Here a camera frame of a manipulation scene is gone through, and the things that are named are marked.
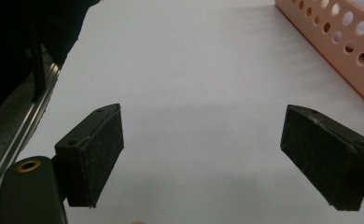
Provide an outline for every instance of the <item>screw hole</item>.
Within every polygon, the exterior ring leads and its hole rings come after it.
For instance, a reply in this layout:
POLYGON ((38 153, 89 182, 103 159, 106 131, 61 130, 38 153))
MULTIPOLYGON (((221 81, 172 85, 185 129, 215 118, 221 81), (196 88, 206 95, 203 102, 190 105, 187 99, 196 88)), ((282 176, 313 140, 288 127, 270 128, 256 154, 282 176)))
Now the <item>screw hole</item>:
POLYGON ((36 169, 39 165, 40 165, 40 161, 27 161, 27 162, 21 164, 17 168, 17 171, 20 173, 30 172, 30 171, 33 171, 34 169, 36 169))
POLYGON ((357 58, 357 61, 361 64, 364 65, 364 53, 361 53, 359 55, 359 57, 357 58))

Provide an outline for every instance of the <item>dark fabric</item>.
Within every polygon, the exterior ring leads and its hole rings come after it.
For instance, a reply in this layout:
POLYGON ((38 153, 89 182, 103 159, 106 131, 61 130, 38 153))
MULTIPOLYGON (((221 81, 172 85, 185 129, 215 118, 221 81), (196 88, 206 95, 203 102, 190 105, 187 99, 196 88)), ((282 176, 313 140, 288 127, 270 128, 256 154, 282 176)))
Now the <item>dark fabric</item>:
POLYGON ((31 19, 40 41, 60 67, 78 34, 89 7, 99 0, 0 0, 0 105, 27 78, 32 63, 25 53, 31 19))

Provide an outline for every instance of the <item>pink plastic basket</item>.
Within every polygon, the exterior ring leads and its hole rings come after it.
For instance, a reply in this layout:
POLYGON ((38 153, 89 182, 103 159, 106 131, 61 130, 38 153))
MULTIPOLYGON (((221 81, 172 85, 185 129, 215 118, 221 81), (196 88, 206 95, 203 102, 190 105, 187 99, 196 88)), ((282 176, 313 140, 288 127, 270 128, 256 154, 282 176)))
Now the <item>pink plastic basket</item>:
POLYGON ((275 0, 275 4, 364 97, 364 7, 352 0, 275 0))

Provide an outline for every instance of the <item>textured grip surface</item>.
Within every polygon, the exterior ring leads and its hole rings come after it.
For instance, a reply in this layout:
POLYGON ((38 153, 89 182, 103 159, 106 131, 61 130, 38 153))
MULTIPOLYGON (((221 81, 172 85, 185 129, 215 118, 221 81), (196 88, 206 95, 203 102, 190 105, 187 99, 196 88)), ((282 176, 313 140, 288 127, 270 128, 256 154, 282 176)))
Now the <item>textured grip surface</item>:
POLYGON ((312 109, 289 105, 282 150, 338 210, 359 210, 364 137, 312 109))
POLYGON ((93 111, 56 144, 70 206, 95 207, 123 148, 119 105, 93 111))

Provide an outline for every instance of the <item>white surface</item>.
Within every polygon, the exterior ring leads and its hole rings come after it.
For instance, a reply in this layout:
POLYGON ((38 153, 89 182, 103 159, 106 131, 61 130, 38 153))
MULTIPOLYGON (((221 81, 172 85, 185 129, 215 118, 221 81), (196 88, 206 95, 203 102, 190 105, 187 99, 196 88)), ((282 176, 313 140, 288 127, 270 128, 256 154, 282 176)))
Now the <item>white surface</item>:
POLYGON ((20 159, 120 103, 125 137, 95 209, 69 223, 364 223, 283 154, 288 104, 364 135, 364 100, 273 0, 105 0, 92 7, 20 159))

